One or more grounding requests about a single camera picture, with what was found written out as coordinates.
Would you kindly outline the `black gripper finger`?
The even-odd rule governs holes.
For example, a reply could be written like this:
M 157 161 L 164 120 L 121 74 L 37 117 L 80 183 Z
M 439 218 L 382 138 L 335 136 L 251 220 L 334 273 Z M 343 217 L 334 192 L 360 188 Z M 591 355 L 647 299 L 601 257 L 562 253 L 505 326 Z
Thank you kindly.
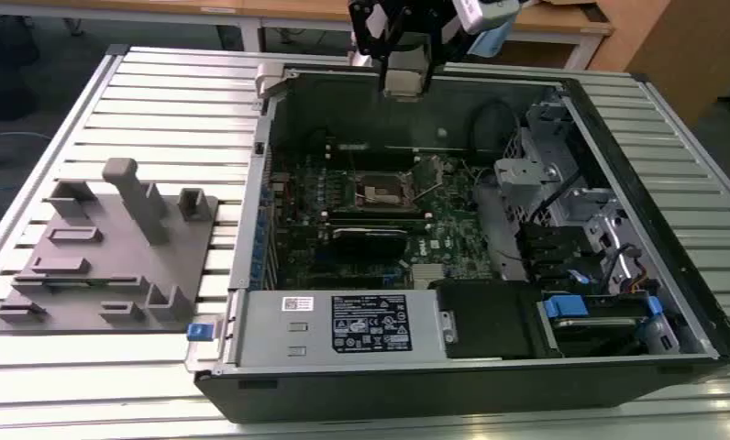
M 396 50 L 404 33 L 407 1 L 348 2 L 358 52 L 371 56 L 379 63 L 379 90 L 386 90 L 388 58 Z
M 462 55 L 464 31 L 452 1 L 430 1 L 424 25 L 428 35 L 424 44 L 424 57 L 428 63 L 424 91 L 428 91 L 436 71 L 448 62 L 456 61 Z

